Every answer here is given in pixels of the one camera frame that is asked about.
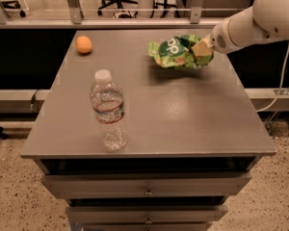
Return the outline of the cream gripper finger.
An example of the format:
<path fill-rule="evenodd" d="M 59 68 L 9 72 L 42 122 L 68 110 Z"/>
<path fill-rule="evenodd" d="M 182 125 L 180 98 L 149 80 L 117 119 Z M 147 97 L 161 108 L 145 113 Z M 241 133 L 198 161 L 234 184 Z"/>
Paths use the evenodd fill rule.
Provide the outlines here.
<path fill-rule="evenodd" d="M 214 46 L 210 41 L 202 39 L 192 47 L 192 51 L 196 57 L 210 56 L 214 51 Z"/>

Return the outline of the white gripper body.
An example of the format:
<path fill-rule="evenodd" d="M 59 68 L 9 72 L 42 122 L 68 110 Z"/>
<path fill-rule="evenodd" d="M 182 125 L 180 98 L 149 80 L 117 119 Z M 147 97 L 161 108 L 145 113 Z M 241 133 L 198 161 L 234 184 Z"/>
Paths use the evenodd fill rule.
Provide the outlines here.
<path fill-rule="evenodd" d="M 232 53 L 238 49 L 230 37 L 229 25 L 230 18 L 228 17 L 216 25 L 210 34 L 215 50 L 222 54 Z"/>

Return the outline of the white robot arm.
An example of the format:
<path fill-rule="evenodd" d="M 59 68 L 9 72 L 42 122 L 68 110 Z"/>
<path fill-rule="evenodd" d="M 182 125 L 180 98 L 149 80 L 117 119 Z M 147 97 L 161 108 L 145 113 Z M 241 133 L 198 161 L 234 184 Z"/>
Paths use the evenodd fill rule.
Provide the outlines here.
<path fill-rule="evenodd" d="M 251 7 L 216 25 L 192 50 L 200 58 L 213 51 L 228 54 L 286 39 L 289 40 L 289 0 L 254 0 Z"/>

